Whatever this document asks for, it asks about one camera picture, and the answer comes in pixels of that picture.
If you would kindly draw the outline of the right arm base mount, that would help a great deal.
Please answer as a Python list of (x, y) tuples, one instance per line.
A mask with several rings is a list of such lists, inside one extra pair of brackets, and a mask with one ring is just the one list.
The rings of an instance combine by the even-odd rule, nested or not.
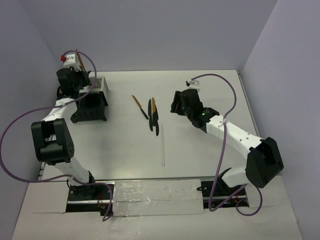
[[(202, 199), (203, 199), (203, 208), (208, 209), (209, 208), (209, 197), (210, 192), (213, 185), (213, 180), (201, 180), (201, 185), (197, 188), (198, 191), (202, 193)], [(222, 179), (218, 179), (214, 194), (212, 197), (212, 208), (215, 208), (217, 205), (222, 203), (227, 197), (229, 197), (232, 193), (234, 193), (236, 190), (238, 190), (241, 186), (235, 186), (235, 187), (228, 187)], [(235, 196), (233, 196), (228, 201), (224, 201), (222, 208), (235, 208), (236, 204), (239, 204), (239, 207), (249, 207), (249, 204), (247, 202), (247, 194), (245, 189), (242, 189), (239, 191)]]

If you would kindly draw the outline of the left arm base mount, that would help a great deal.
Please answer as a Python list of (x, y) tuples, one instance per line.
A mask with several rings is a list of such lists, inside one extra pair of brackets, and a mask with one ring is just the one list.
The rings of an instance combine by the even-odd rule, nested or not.
[(107, 217), (113, 215), (113, 207), (110, 198), (114, 185), (110, 184), (108, 188), (105, 184), (95, 184), (92, 186), (71, 186), (68, 187), (68, 196), (66, 204), (66, 213), (89, 213), (97, 212), (100, 216), (107, 214)]

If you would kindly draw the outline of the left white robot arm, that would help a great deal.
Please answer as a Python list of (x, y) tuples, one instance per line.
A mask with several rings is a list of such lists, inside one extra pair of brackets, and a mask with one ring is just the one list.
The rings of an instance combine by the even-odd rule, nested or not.
[(64, 67), (56, 72), (60, 86), (55, 106), (41, 121), (31, 124), (35, 154), (40, 162), (53, 166), (66, 175), (72, 187), (80, 187), (80, 194), (93, 199), (98, 193), (95, 179), (75, 157), (75, 146), (63, 118), (68, 105), (74, 105), (80, 89), (91, 85), (89, 74), (79, 67)]

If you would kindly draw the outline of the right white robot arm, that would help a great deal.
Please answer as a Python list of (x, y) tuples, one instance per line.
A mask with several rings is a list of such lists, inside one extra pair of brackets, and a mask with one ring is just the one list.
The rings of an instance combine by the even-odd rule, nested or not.
[(230, 168), (222, 175), (222, 180), (217, 183), (220, 194), (227, 196), (236, 186), (249, 183), (262, 189), (284, 169), (277, 142), (273, 138), (260, 138), (224, 120), (218, 111), (203, 106), (197, 90), (176, 91), (170, 112), (186, 116), (194, 127), (221, 140), (226, 133), (226, 144), (246, 160), (245, 165)]

